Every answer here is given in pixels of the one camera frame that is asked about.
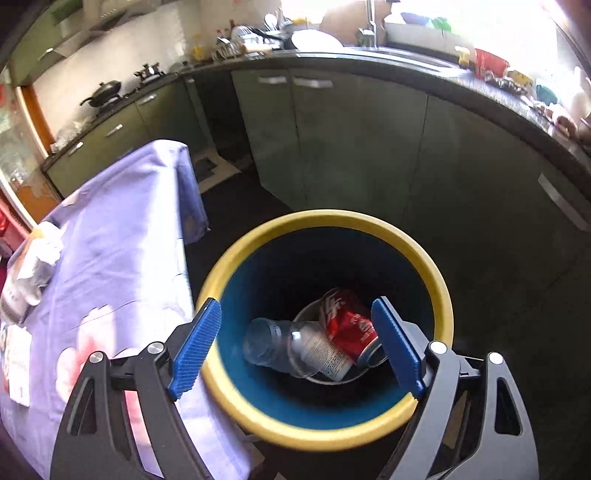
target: soda can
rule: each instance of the soda can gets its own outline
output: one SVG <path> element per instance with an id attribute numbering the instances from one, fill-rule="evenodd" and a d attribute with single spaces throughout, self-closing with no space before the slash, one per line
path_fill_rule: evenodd
<path id="1" fill-rule="evenodd" d="M 320 326 L 358 368 L 377 367 L 387 359 L 369 318 L 369 309 L 351 290 L 333 288 L 320 301 Z"/>

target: tablecloth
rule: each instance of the tablecloth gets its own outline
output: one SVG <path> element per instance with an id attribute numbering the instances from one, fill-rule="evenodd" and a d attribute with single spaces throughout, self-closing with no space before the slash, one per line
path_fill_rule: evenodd
<path id="1" fill-rule="evenodd" d="M 88 355 L 134 355 L 191 320 L 183 243 L 201 238 L 207 217 L 187 147 L 158 140 L 89 180 L 46 220 L 64 230 L 64 250 L 24 322 L 33 337 L 30 406 L 0 388 L 0 415 L 27 461 L 48 479 L 61 415 Z M 137 394 L 127 392 L 126 399 L 144 467 L 160 474 Z M 214 478 L 246 479 L 251 459 L 241 433 L 200 378 L 177 408 Z"/>

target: black countertop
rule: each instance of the black countertop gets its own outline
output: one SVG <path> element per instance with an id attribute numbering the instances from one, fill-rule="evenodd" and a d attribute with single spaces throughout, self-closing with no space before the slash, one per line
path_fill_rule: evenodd
<path id="1" fill-rule="evenodd" d="M 254 54 L 170 74 L 152 82 L 140 92 L 133 93 L 117 103 L 109 112 L 96 118 L 66 148 L 49 157 L 42 169 L 46 171 L 84 135 L 111 115 L 171 82 L 187 76 L 206 75 L 208 72 L 290 67 L 374 77 L 407 85 L 455 103 L 507 130 L 539 151 L 591 201 L 591 158 L 578 143 L 558 132 L 551 122 L 520 98 L 486 84 L 469 70 L 425 69 L 398 61 L 396 57 L 387 54 L 354 49 L 338 53 L 303 53 L 287 50 L 271 55 Z"/>

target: range hood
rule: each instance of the range hood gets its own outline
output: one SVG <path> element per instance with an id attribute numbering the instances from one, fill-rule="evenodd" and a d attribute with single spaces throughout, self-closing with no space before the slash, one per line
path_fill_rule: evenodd
<path id="1" fill-rule="evenodd" d="M 112 28 L 155 11 L 162 0 L 72 0 L 73 13 L 59 20 L 61 42 L 53 48 L 69 57 Z"/>

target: silver screw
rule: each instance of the silver screw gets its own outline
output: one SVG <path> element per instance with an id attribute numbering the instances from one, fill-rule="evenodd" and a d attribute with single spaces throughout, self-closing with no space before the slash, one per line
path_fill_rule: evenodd
<path id="1" fill-rule="evenodd" d="M 488 354 L 488 359 L 495 365 L 503 363 L 503 356 L 500 353 L 491 352 Z"/>
<path id="2" fill-rule="evenodd" d="M 90 357 L 88 357 L 88 360 L 90 360 L 91 364 L 97 364 L 99 362 L 103 361 L 103 352 L 94 352 L 90 354 Z"/>
<path id="3" fill-rule="evenodd" d="M 164 350 L 164 344 L 162 342 L 154 342 L 148 345 L 148 353 L 156 355 Z"/>
<path id="4" fill-rule="evenodd" d="M 438 353 L 439 355 L 443 355 L 445 352 L 447 352 L 447 347 L 445 346 L 445 343 L 439 342 L 437 340 L 431 342 L 429 348 L 432 352 Z"/>

